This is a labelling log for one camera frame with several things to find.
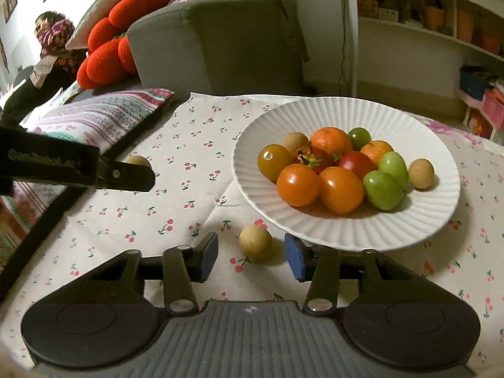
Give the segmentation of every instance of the silver bolt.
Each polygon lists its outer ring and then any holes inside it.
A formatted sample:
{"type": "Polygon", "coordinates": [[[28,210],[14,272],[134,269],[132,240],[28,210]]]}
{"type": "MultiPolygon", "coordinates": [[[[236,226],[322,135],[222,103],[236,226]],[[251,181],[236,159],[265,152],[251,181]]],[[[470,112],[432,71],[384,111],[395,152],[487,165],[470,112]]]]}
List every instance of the silver bolt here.
{"type": "Polygon", "coordinates": [[[313,312],[329,311],[333,307],[332,302],[325,298],[314,298],[308,302],[308,308],[313,312]]]}
{"type": "Polygon", "coordinates": [[[175,300],[170,303],[170,310],[173,312],[190,312],[194,309],[194,304],[190,300],[175,300]]]}

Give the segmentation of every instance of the cord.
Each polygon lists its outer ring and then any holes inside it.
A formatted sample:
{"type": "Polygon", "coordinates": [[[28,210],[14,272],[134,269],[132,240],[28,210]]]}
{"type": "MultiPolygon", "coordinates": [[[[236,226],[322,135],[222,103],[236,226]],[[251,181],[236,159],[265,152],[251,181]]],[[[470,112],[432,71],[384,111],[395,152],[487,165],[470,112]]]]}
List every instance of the cord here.
{"type": "Polygon", "coordinates": [[[346,1],[343,0],[343,7],[342,7],[342,15],[343,15],[343,46],[341,47],[341,54],[342,54],[342,59],[341,59],[341,64],[340,64],[340,79],[338,80],[338,95],[341,96],[341,80],[343,79],[343,65],[345,63],[345,44],[346,44],[346,1]]]}

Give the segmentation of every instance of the orange fruit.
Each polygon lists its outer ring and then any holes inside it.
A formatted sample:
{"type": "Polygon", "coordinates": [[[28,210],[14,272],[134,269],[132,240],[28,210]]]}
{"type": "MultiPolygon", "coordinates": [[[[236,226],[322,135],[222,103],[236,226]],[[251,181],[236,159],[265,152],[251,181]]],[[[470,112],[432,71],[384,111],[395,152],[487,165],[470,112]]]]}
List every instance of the orange fruit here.
{"type": "Polygon", "coordinates": [[[353,150],[352,141],[347,133],[333,126],[316,130],[310,138],[310,142],[312,146],[326,151],[335,161],[353,150]]]}
{"type": "Polygon", "coordinates": [[[320,198],[331,212],[345,215],[364,200],[364,185],[355,173],[332,166],[318,177],[321,179],[320,198]]]}
{"type": "Polygon", "coordinates": [[[381,157],[387,152],[393,152],[394,149],[384,140],[372,140],[369,144],[364,145],[360,151],[378,166],[381,157]]]}
{"type": "Polygon", "coordinates": [[[289,206],[312,204],[320,192],[320,180],[313,169],[300,163],[285,167],[277,179],[279,197],[289,206]]]}

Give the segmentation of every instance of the white paper plate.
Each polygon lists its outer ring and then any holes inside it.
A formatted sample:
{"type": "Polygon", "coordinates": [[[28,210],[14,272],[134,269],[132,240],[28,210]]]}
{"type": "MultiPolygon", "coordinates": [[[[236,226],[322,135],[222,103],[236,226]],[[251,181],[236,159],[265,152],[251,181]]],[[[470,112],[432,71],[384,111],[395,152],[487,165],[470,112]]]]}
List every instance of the white paper plate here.
{"type": "Polygon", "coordinates": [[[452,217],[460,196],[457,165],[443,142],[404,112],[354,98],[311,98],[280,105],[250,123],[233,152],[233,175],[250,204],[282,230],[301,239],[346,251],[386,251],[427,239],[452,217]],[[284,203],[273,183],[257,167],[264,146],[281,144],[289,132],[310,137],[317,129],[336,126],[349,132],[366,128],[374,140],[385,140],[406,164],[417,158],[434,165],[438,184],[429,192],[412,190],[393,213],[359,208],[349,217],[331,217],[322,210],[294,209],[284,203]]]}

